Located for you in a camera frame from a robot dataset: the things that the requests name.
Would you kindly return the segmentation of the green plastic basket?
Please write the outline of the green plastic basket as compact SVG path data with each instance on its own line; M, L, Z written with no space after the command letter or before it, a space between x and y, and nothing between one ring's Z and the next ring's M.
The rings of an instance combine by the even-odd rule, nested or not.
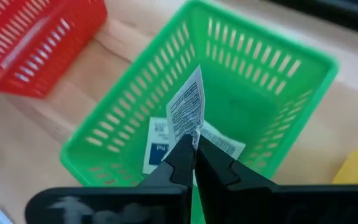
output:
M170 19L64 144L84 189L132 187L165 150L149 144L166 106L202 72L205 124L244 148L238 160L272 177L337 74L337 64L214 4L191 0Z

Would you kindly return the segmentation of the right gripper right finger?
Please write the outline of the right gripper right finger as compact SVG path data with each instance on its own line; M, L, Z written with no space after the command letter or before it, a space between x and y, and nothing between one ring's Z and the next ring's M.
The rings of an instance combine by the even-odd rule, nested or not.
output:
M233 159L204 136L200 137L195 162L198 187L274 186L270 179Z

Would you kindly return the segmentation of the red plastic basket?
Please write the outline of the red plastic basket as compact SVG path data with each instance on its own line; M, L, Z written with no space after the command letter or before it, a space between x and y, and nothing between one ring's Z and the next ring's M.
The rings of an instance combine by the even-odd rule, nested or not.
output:
M107 15L104 0L0 0L0 92L45 98Z

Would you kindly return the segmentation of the white alcohol prep pad packet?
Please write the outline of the white alcohol prep pad packet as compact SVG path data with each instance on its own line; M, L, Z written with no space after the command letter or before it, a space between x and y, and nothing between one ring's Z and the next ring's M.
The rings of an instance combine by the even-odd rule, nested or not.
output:
M246 147L245 143L228 138L207 121L203 123L201 135L234 159L238 159Z
M198 148L204 123L205 96L201 65L198 65L187 81L166 105L169 150L171 151L186 134Z
M143 174L151 174L169 152L166 118L151 117L144 154Z

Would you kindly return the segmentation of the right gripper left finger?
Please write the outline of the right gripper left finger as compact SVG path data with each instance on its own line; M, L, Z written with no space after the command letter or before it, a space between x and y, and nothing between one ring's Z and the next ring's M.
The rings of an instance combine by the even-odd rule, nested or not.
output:
M149 174L139 187L193 186L195 150L193 138L185 134L161 164Z

